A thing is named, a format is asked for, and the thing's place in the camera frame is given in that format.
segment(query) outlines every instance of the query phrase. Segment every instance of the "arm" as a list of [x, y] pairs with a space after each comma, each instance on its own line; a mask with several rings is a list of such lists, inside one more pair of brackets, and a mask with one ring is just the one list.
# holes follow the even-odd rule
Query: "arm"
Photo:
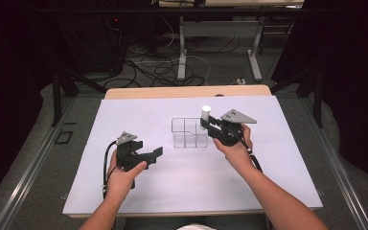
[[[252, 148], [250, 128], [246, 125], [242, 128], [246, 144]], [[328, 229], [305, 204], [257, 170], [241, 143], [233, 147], [224, 146], [218, 139], [214, 143], [249, 185], [276, 229]]]
[[103, 202], [89, 217], [81, 229], [111, 229], [116, 214], [124, 202], [133, 179], [146, 167], [146, 161], [141, 162], [129, 172], [116, 168], [116, 150], [112, 154], [108, 169], [107, 193]]

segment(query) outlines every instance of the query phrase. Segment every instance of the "table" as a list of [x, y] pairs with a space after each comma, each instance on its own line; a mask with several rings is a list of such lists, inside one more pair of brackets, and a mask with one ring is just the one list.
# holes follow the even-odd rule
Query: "table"
[[104, 150], [122, 131], [144, 141], [139, 153], [162, 145], [164, 154], [136, 178], [136, 188], [127, 196], [119, 217], [261, 213], [256, 197], [211, 138], [207, 148], [173, 147], [169, 119], [199, 117], [203, 104], [212, 107], [215, 117], [234, 107], [246, 114], [253, 111], [251, 116], [258, 121], [251, 125], [254, 152], [264, 173], [308, 207], [322, 207], [281, 107], [266, 86], [194, 86], [110, 89], [100, 106], [63, 214], [88, 217], [101, 203]]
[[[193, 3], [186, 1], [172, 2], [159, 1], [160, 7], [166, 8], [186, 8]], [[203, 7], [273, 7], [302, 5], [304, 0], [206, 0]], [[185, 36], [238, 36], [253, 37], [252, 49], [247, 50], [250, 66], [252, 68], [255, 81], [262, 80], [256, 54], [262, 37], [265, 19], [260, 17], [257, 21], [184, 21], [180, 16], [180, 58], [178, 66], [178, 79], [185, 79], [185, 64], [187, 50], [185, 49]]]

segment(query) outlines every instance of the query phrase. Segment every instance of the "small white cylinder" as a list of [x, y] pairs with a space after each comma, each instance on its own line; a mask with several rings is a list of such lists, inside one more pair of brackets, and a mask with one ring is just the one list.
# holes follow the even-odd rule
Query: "small white cylinder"
[[209, 112], [211, 111], [211, 107], [208, 105], [204, 105], [202, 107], [202, 114], [201, 114], [201, 119], [204, 121], [209, 121]]

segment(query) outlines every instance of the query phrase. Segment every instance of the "white paper sheet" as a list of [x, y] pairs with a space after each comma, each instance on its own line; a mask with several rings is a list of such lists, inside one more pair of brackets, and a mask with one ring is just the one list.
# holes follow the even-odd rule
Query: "white paper sheet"
[[123, 131], [144, 142], [139, 153], [163, 147], [163, 155], [136, 178], [136, 188], [120, 214], [261, 211], [256, 197], [211, 138], [207, 148], [173, 147], [172, 119], [198, 118], [206, 104], [215, 118], [235, 108], [257, 120], [249, 126], [264, 174], [310, 208], [322, 207], [277, 99], [236, 96], [103, 100], [63, 213], [89, 215], [102, 202], [104, 152]]

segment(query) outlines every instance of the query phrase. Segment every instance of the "white desk leg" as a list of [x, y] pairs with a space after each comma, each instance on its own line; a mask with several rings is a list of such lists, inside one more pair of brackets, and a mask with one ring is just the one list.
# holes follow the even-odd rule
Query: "white desk leg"
[[187, 61], [187, 51], [185, 49], [185, 35], [184, 35], [184, 19], [180, 16], [180, 61], [178, 65], [178, 76], [179, 80], [185, 79], [185, 68]]
[[262, 80], [262, 74], [259, 69], [258, 61], [256, 60], [256, 54], [259, 49], [259, 42], [262, 37], [263, 26], [265, 25], [265, 19], [263, 17], [259, 18], [258, 26], [256, 27], [255, 37], [253, 40], [252, 50], [247, 50], [247, 56], [249, 57], [250, 66], [252, 67], [253, 76], [255, 81]]

